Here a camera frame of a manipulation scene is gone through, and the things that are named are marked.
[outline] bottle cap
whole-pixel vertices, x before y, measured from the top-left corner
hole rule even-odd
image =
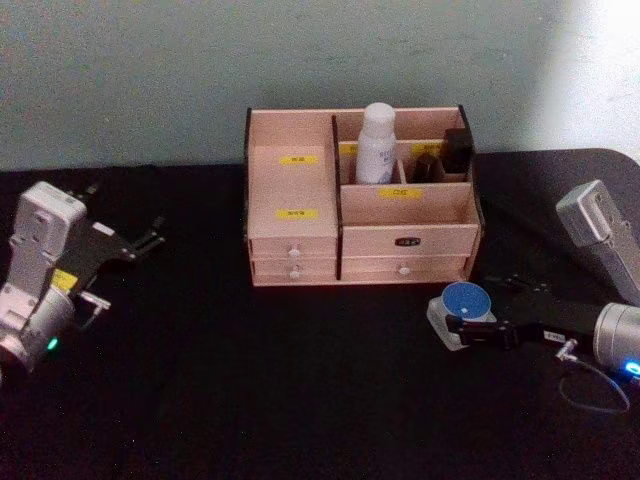
[[[391,105],[372,103],[364,109],[362,131],[372,138],[386,138],[393,135],[393,123],[396,113]]]

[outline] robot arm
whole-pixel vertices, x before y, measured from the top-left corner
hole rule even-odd
[[[135,261],[164,242],[153,228],[130,244],[86,214],[82,201],[45,182],[21,195],[0,290],[0,377],[34,369],[70,324],[75,298],[94,305],[92,319],[110,307],[85,290],[103,263]]]

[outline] blue circular object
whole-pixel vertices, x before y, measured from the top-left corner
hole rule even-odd
[[[482,287],[471,282],[456,282],[442,292],[442,303],[450,314],[466,321],[484,320],[491,310],[491,299]]]

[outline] black cable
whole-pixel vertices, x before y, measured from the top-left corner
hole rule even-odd
[[[631,402],[629,401],[629,397],[627,397],[627,394],[624,393],[622,388],[620,388],[620,385],[618,385],[612,378],[609,378],[602,370],[599,370],[593,365],[589,365],[588,363],[583,362],[578,358],[567,358],[567,360],[570,360],[576,365],[579,365],[580,367],[590,372],[596,373],[600,378],[603,378],[620,396],[620,398],[622,398],[622,401],[625,404],[624,408],[604,408],[604,407],[596,407],[595,405],[589,405],[586,403],[576,402],[575,400],[572,400],[564,391],[564,383],[567,378],[567,374],[565,374],[560,379],[560,382],[558,383],[558,391],[560,392],[560,395],[562,396],[562,398],[564,398],[571,406],[576,408],[581,408],[583,410],[588,410],[590,412],[606,413],[609,415],[619,415],[622,413],[627,413],[629,411],[629,409],[631,408]]]

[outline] small drawer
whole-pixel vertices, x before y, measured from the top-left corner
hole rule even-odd
[[[343,273],[389,272],[398,278],[425,271],[460,271],[467,261],[466,256],[437,257],[359,257],[342,260]]]
[[[253,277],[253,285],[255,287],[294,287],[306,285],[330,285],[333,283],[336,283],[336,277],[329,273],[303,275],[296,279],[292,279],[287,275],[254,275]]]
[[[335,237],[254,238],[249,241],[253,258],[335,257]]]
[[[290,280],[304,280],[314,275],[331,275],[335,280],[336,259],[282,259],[282,260],[253,260],[256,276],[276,275]]]
[[[452,283],[465,280],[460,270],[422,270],[401,275],[392,272],[342,272],[344,284],[376,283]]]
[[[389,225],[344,227],[343,255],[471,255],[478,225]]]

